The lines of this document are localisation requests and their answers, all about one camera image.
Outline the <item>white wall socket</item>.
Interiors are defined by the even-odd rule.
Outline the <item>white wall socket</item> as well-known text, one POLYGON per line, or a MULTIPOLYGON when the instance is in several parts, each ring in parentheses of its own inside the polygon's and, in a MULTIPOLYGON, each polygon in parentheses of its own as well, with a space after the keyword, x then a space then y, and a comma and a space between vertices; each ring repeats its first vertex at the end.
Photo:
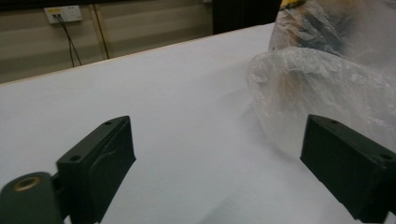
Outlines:
POLYGON ((50 24, 82 20, 79 6, 45 7, 44 11, 50 24))

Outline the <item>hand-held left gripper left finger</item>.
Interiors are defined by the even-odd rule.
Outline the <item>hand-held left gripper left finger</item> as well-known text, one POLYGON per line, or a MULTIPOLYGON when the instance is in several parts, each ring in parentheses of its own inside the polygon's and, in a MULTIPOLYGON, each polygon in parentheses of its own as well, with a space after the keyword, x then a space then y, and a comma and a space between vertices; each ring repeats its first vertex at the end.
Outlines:
POLYGON ((56 165, 77 224, 100 222, 135 162, 128 116, 108 120, 67 151, 56 165))

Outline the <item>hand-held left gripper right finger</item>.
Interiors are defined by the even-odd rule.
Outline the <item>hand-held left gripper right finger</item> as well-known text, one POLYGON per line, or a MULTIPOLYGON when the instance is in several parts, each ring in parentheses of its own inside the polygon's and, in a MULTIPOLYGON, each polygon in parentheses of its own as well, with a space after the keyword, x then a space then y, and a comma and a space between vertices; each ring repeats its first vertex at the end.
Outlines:
POLYGON ((300 160, 357 220, 396 215, 396 153, 334 119, 307 118, 300 160))

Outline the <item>black curtain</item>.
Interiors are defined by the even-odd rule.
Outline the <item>black curtain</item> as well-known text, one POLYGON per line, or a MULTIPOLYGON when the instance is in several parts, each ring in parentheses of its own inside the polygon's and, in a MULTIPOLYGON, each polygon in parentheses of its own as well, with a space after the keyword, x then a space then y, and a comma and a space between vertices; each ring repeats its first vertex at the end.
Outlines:
POLYGON ((282 0, 213 0, 213 34, 226 33, 276 20, 282 0))

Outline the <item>yellow snack packet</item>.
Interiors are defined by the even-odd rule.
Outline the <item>yellow snack packet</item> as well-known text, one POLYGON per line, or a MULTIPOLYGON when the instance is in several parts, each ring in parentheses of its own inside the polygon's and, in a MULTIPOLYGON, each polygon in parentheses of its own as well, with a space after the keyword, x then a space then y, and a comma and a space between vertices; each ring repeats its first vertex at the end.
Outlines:
POLYGON ((282 0, 279 10, 291 9, 303 5, 306 0, 282 0))

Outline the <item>clear plastic bag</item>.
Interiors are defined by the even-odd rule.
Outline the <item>clear plastic bag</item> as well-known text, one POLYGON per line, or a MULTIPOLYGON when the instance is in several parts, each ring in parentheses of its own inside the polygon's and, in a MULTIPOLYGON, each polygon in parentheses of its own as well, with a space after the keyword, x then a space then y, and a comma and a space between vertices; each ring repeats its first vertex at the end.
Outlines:
POLYGON ((306 0, 279 10, 247 83, 264 133, 294 158, 311 114, 396 152, 396 0, 306 0))

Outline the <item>white table cover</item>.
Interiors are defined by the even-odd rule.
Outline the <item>white table cover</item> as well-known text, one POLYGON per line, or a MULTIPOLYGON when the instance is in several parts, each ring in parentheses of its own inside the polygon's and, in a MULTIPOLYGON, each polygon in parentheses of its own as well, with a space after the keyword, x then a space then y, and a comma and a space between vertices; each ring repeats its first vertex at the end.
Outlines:
POLYGON ((132 122, 136 160, 103 224, 359 224, 253 110, 255 26, 0 84, 0 189, 101 123, 132 122))

